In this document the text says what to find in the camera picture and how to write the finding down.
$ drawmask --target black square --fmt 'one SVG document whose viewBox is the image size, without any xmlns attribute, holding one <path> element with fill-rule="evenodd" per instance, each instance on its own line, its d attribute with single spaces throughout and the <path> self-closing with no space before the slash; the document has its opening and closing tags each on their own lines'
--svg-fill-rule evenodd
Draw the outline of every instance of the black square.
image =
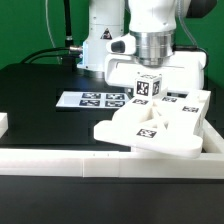
<svg viewBox="0 0 224 224">
<path fill-rule="evenodd" d="M 135 99 L 132 103 L 146 105 L 148 102 L 149 102 L 148 100 Z"/>
<path fill-rule="evenodd" d="M 145 138 L 154 138 L 156 135 L 156 131 L 151 131 L 151 130 L 146 130 L 146 129 L 141 129 L 137 135 Z"/>
<path fill-rule="evenodd" d="M 122 107 L 124 104 L 124 101 L 106 101 L 105 107 Z"/>
<path fill-rule="evenodd" d="M 114 94 L 106 94 L 107 100 L 124 100 L 124 94 L 122 93 L 114 93 Z"/>
<path fill-rule="evenodd" d="M 100 93 L 83 93 L 82 98 L 84 98 L 84 99 L 100 99 L 101 94 Z"/>
<path fill-rule="evenodd" d="M 192 113 L 197 113 L 199 111 L 199 108 L 196 108 L 196 107 L 187 107 L 185 106 L 183 108 L 183 111 L 186 111 L 186 112 L 192 112 Z"/>
<path fill-rule="evenodd" d="M 176 101 L 177 101 L 177 99 L 176 98 L 172 98 L 172 97 L 164 97 L 163 99 L 162 99 L 162 101 L 166 101 L 166 102 L 171 102 L 171 103 L 175 103 Z"/>
<path fill-rule="evenodd" d="M 79 106 L 84 107 L 99 107 L 100 100 L 81 100 Z"/>
<path fill-rule="evenodd" d="M 137 94 L 148 96 L 149 95 L 149 83 L 137 81 Z"/>
<path fill-rule="evenodd" d="M 157 95 L 159 93 L 159 89 L 160 89 L 160 81 L 154 82 L 152 95 L 153 96 Z"/>
</svg>

